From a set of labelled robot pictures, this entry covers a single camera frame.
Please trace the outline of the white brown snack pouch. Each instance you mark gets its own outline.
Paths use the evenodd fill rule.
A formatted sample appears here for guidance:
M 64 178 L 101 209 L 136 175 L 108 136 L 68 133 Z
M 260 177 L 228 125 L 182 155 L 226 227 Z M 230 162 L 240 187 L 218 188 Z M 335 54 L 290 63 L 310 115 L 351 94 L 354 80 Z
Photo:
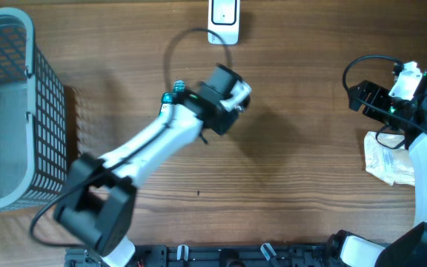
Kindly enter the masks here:
M 401 145 L 391 149 L 404 140 L 403 135 L 369 131 L 364 137 L 365 170 L 381 181 L 389 184 L 415 186 L 414 168 L 409 151 Z

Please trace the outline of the blue mouthwash bottle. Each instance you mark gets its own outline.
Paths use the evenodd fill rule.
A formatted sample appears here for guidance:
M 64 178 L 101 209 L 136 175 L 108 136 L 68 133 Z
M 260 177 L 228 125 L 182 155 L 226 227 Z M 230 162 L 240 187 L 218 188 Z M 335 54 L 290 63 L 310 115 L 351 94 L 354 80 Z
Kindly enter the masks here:
M 184 93 L 184 91 L 185 91 L 185 82 L 183 80 L 176 80 L 173 84 L 172 91 L 162 94 L 159 115 L 167 111 L 172 104 L 176 104 L 177 99 L 182 93 Z

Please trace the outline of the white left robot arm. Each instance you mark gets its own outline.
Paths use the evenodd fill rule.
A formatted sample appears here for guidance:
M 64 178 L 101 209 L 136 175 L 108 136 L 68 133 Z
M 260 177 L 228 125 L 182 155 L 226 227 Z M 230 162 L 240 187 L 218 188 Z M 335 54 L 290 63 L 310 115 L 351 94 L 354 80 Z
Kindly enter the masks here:
M 182 80 L 162 95 L 159 115 L 118 148 L 73 162 L 53 217 L 104 266 L 127 266 L 136 246 L 127 236 L 137 191 L 161 164 L 200 138 L 225 134 L 249 105 L 251 86 L 217 65 L 199 89 Z

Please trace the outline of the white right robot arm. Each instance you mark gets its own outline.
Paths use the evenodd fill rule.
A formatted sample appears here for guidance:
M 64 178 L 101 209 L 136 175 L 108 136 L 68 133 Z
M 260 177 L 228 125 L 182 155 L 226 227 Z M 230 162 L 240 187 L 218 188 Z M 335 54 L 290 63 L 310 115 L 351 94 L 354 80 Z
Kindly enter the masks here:
M 325 247 L 327 266 L 427 266 L 427 68 L 390 60 L 394 63 L 392 88 L 367 80 L 343 87 L 351 110 L 403 132 L 401 146 L 408 150 L 414 168 L 414 226 L 386 246 L 339 231 Z

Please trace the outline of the white barcode scanner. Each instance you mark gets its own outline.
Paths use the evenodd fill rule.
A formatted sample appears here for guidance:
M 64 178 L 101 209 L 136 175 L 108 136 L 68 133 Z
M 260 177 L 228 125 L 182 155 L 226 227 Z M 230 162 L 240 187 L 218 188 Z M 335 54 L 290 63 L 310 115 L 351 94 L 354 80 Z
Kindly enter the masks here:
M 240 0 L 209 0 L 208 29 L 219 35 L 227 45 L 239 41 Z

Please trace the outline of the grey plastic basket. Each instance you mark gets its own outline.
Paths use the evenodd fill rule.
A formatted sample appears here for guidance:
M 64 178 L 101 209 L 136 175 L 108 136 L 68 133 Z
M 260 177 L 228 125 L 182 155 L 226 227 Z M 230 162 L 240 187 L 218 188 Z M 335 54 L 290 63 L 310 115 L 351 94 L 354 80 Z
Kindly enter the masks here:
M 0 213 L 44 205 L 67 179 L 64 86 L 31 18 L 0 8 Z

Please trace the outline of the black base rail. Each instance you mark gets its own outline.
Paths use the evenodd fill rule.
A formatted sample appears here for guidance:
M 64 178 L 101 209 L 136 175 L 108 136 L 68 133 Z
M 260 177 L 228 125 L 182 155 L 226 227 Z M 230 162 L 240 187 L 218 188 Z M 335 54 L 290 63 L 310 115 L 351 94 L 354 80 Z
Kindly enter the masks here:
M 196 266 L 344 266 L 326 245 L 166 246 L 139 245 L 128 260 L 131 267 Z

